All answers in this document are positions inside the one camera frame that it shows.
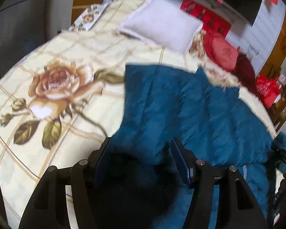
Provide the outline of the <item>wooden chair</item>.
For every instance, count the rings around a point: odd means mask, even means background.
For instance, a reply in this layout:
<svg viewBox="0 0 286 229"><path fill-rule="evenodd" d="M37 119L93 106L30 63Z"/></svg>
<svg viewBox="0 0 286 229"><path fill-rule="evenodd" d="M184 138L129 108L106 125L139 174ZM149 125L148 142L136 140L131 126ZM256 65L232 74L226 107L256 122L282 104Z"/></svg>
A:
<svg viewBox="0 0 286 229"><path fill-rule="evenodd" d="M286 98L282 98L278 103L272 104L267 111L276 132L278 132L286 122Z"/></svg>

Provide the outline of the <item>grey wardrobe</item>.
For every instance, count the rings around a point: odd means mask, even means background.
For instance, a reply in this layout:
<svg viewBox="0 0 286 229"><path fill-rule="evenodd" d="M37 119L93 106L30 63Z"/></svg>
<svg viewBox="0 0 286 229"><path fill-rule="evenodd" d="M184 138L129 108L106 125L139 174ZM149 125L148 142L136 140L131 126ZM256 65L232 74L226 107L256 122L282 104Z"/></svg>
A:
<svg viewBox="0 0 286 229"><path fill-rule="evenodd" d="M71 25L73 0L5 0L0 6L0 77Z"/></svg>

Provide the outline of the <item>large blue padded jacket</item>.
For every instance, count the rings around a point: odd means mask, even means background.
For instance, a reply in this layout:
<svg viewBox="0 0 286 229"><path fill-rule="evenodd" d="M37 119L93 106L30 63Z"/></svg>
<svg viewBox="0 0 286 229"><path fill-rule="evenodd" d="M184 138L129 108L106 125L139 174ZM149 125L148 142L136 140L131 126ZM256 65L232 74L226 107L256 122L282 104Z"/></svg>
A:
<svg viewBox="0 0 286 229"><path fill-rule="evenodd" d="M212 166L236 166L273 222L275 169L267 161L272 142L286 149L286 135L272 138L239 88L213 86L201 68L128 65L123 120L96 173L98 228L182 228L193 191L171 155L175 137Z"/></svg>

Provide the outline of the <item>cream floral plaid bedspread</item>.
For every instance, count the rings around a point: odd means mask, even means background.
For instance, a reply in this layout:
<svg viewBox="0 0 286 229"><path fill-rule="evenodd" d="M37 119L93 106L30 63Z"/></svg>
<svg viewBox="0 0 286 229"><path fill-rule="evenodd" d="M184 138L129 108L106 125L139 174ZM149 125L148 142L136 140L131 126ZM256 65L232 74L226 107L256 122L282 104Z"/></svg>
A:
<svg viewBox="0 0 286 229"><path fill-rule="evenodd" d="M99 148L123 116L127 63L166 65L195 72L212 84L240 88L239 98L275 128L262 103L201 48L186 54L120 34L118 26L146 0L116 0L92 6L97 21L65 31L20 60L0 80L0 186L7 222L18 228L46 168L68 167Z"/></svg>

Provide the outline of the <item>red shopping bag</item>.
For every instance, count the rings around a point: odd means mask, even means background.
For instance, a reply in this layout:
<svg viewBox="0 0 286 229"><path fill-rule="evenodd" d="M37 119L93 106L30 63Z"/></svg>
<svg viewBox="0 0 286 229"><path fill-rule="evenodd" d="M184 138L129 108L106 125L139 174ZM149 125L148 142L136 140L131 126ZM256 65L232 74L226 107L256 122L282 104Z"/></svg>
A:
<svg viewBox="0 0 286 229"><path fill-rule="evenodd" d="M275 99L280 95L280 88L277 84L279 77L269 79L264 73L258 75L255 84L260 101L268 109Z"/></svg>

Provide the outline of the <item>red headboard decoration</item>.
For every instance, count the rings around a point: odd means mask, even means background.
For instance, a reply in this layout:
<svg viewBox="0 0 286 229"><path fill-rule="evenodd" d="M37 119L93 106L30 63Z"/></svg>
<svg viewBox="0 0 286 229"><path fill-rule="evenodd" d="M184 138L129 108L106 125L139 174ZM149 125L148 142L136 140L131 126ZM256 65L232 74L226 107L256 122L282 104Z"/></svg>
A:
<svg viewBox="0 0 286 229"><path fill-rule="evenodd" d="M180 9L203 21L202 29L205 31L216 32L226 37L231 28L228 21L194 0L183 0Z"/></svg>

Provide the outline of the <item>white square pillow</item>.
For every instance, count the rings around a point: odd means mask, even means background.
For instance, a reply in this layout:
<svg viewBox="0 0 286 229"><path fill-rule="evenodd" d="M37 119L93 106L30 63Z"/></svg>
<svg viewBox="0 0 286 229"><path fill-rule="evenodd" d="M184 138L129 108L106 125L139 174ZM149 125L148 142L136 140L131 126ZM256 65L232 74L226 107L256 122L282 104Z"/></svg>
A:
<svg viewBox="0 0 286 229"><path fill-rule="evenodd" d="M119 32L185 53L203 22L167 0L147 0L118 27Z"/></svg>

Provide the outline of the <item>dark red round cushion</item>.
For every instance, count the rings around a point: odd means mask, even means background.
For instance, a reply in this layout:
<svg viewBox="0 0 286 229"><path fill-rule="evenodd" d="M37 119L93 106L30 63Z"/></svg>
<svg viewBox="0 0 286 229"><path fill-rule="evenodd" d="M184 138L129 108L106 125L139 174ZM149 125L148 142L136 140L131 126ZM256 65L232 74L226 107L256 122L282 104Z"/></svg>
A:
<svg viewBox="0 0 286 229"><path fill-rule="evenodd" d="M255 72L245 54L239 53L237 62L232 74L238 78L240 83L246 87L252 94L257 95L255 85Z"/></svg>

